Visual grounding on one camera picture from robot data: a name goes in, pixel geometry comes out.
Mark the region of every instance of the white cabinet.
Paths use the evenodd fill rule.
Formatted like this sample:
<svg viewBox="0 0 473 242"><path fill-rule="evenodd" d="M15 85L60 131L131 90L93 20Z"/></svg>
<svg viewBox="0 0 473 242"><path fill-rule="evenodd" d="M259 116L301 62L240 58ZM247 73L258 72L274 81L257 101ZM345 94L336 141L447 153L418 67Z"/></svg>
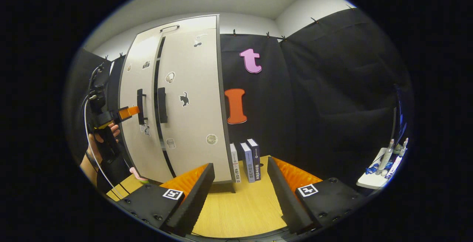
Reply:
<svg viewBox="0 0 473 242"><path fill-rule="evenodd" d="M149 131L142 131L138 116L121 127L141 176L165 182L172 178L169 166L179 176L213 163L214 182L233 180L219 36L218 15L212 15L152 28L132 43L123 65L119 102L120 107L136 106L137 90L146 95L143 117Z"/></svg>

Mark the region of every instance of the cabinet door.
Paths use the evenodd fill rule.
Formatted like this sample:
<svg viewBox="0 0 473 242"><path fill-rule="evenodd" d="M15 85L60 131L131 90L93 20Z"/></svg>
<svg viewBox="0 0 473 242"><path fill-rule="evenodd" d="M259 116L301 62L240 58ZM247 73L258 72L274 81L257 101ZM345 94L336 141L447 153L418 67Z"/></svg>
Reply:
<svg viewBox="0 0 473 242"><path fill-rule="evenodd" d="M138 34L133 41L123 65L120 80L120 107L137 106L137 90L143 89L143 116L149 130L146 132L134 115L121 123L125 146L135 169L140 176L158 182L172 179L171 171L164 158L157 130L154 106L154 74L156 54L161 34L156 29Z"/></svg>
<svg viewBox="0 0 473 242"><path fill-rule="evenodd" d="M216 28L162 36L157 87L164 88L166 102L158 106L166 106L167 123L161 123L161 130L171 166L179 176L213 163L214 182L232 180L222 119Z"/></svg>

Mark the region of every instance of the bottle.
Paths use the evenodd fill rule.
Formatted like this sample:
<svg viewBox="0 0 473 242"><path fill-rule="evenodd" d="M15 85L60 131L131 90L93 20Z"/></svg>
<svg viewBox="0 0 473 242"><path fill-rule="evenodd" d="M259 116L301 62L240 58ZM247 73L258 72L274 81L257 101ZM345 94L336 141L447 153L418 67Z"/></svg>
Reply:
<svg viewBox="0 0 473 242"><path fill-rule="evenodd" d="M383 158L381 159L381 164L378 167L378 170L376 170L377 175L380 175L384 168L386 167L387 162L389 161L389 158L391 158L392 152L393 152L393 146L394 146L394 139L392 139L389 142L389 147L386 149L385 154L383 155Z"/></svg>
<svg viewBox="0 0 473 242"><path fill-rule="evenodd" d="M401 152L399 153L399 156L404 156L404 153L407 150L407 142L409 141L409 138L406 138L406 141L404 141L404 144L402 145Z"/></svg>

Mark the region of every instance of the pink object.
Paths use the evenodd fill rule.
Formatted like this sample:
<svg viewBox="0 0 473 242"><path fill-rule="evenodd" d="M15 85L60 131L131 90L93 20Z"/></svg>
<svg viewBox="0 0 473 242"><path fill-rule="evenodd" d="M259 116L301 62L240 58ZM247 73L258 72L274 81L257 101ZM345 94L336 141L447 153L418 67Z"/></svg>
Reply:
<svg viewBox="0 0 473 242"><path fill-rule="evenodd" d="M136 179L140 180L140 181L148 181L146 178L141 178L139 175L138 175L138 172L136 171L136 169L134 167L130 168L130 173L134 174Z"/></svg>
<svg viewBox="0 0 473 242"><path fill-rule="evenodd" d="M262 68L260 65L256 65L255 58L260 58L260 54L253 52L253 49L244 50L240 53L240 56L245 59L245 68L250 73L259 73Z"/></svg>

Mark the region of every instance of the white wall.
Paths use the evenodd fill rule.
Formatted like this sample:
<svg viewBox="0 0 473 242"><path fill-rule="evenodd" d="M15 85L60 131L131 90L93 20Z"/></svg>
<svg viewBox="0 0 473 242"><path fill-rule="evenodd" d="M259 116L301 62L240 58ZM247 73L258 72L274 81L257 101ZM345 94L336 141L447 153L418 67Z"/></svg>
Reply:
<svg viewBox="0 0 473 242"><path fill-rule="evenodd" d="M124 55L128 52L128 48L132 44L135 36L148 30L166 23L179 20L181 18L189 18L193 16L200 15L210 15L215 13L197 13L197 14L185 14L172 16L168 18L161 18L159 20L154 20L140 26L136 26L130 30L127 30L123 33L120 33L110 40L106 41L98 48L91 50L95 55L100 57L105 57L108 55L108 60L115 60L120 57L120 53ZM280 37L282 33L279 31L279 28L276 25L274 20L269 18L260 18L250 15L235 14L235 13L218 13L220 14L220 33L221 34L233 34L233 29L237 34L256 34L256 35L266 35L267 32L271 36Z"/></svg>
<svg viewBox="0 0 473 242"><path fill-rule="evenodd" d="M313 23L311 18L319 20L325 16L348 9L354 5L346 0L297 0L276 19L282 35L288 37L292 33Z"/></svg>

